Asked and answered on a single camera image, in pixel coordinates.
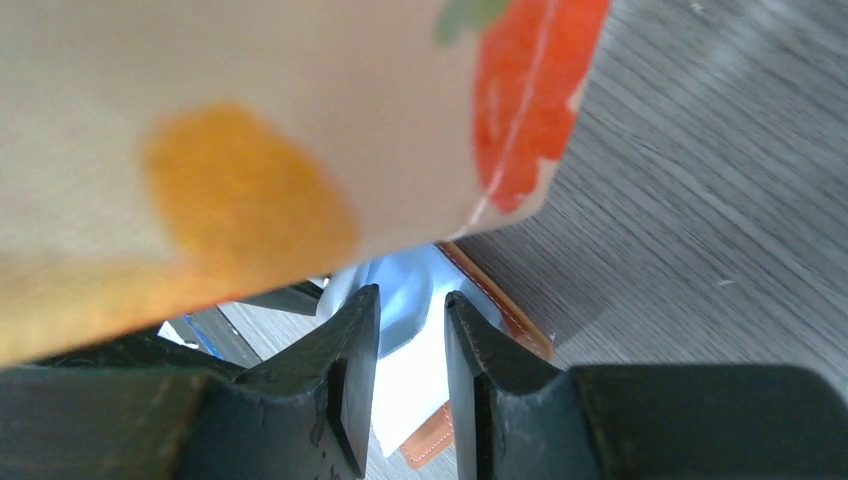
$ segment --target wooden floor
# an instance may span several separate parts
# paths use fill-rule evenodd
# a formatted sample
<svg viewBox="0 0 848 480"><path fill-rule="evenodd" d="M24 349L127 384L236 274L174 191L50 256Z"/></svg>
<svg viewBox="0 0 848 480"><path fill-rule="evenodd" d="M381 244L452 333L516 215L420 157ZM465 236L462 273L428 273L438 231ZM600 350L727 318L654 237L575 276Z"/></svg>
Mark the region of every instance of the wooden floor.
<svg viewBox="0 0 848 480"><path fill-rule="evenodd" d="M848 392L848 3L618 0L591 80L545 209L459 242L556 364L789 362ZM305 325L258 317L257 350ZM453 461L373 449L369 478Z"/></svg>

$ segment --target gray wood grain surface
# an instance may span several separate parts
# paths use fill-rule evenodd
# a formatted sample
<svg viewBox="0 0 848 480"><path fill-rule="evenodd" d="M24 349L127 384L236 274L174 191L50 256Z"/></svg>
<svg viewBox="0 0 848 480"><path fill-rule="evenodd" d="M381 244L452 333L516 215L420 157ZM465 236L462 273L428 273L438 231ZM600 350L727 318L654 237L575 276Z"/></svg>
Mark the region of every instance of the gray wood grain surface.
<svg viewBox="0 0 848 480"><path fill-rule="evenodd" d="M615 3L547 206L459 242L557 366L788 362L848 391L846 32L839 0ZM306 325L244 323L257 351ZM369 478L452 455L372 449Z"/></svg>

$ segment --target white surface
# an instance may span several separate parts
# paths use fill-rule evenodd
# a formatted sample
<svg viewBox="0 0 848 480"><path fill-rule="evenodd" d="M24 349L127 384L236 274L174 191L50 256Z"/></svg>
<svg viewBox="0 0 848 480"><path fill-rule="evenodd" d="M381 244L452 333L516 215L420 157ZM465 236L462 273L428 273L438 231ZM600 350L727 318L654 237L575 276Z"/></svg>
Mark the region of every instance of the white surface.
<svg viewBox="0 0 848 480"><path fill-rule="evenodd" d="M159 328L159 336L168 339L174 343L180 344L184 347L192 348L195 350L197 349L196 344L189 343L183 340L183 337L181 337L180 334L177 333L177 331L171 325L171 322L165 322L162 324L162 326Z"/></svg>
<svg viewBox="0 0 848 480"><path fill-rule="evenodd" d="M409 343L377 362L371 425L388 457L448 401L444 298L436 292L427 321Z"/></svg>

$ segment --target black plastic object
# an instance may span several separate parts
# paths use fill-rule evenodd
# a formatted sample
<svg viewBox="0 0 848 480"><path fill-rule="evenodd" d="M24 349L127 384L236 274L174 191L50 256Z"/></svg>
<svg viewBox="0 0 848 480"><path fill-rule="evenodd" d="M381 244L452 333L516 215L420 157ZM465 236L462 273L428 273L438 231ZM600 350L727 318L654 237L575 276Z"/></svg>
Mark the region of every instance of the black plastic object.
<svg viewBox="0 0 848 480"><path fill-rule="evenodd" d="M239 303L311 316L315 315L318 300L323 292L323 288L305 281L245 298L239 300Z"/></svg>
<svg viewBox="0 0 848 480"><path fill-rule="evenodd" d="M463 292L489 320L508 331L495 302L474 283L440 246L421 245L338 271L318 303L318 318L330 317L348 295L362 285L380 286L380 351L387 357L409 342L428 323L444 324L445 295Z"/></svg>
<svg viewBox="0 0 848 480"><path fill-rule="evenodd" d="M562 371L459 292L445 337L460 480L848 478L848 410L811 371Z"/></svg>
<svg viewBox="0 0 848 480"><path fill-rule="evenodd" d="M379 314L363 287L248 370L143 332L3 372L0 478L363 478Z"/></svg>

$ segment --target fabric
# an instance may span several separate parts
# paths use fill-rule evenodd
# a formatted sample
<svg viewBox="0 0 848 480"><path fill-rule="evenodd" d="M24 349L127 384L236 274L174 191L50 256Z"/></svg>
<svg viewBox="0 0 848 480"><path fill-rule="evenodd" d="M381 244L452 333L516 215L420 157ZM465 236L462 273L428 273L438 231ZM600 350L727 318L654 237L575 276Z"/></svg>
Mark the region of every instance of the fabric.
<svg viewBox="0 0 848 480"><path fill-rule="evenodd" d="M526 217L608 0L0 4L0 364Z"/></svg>

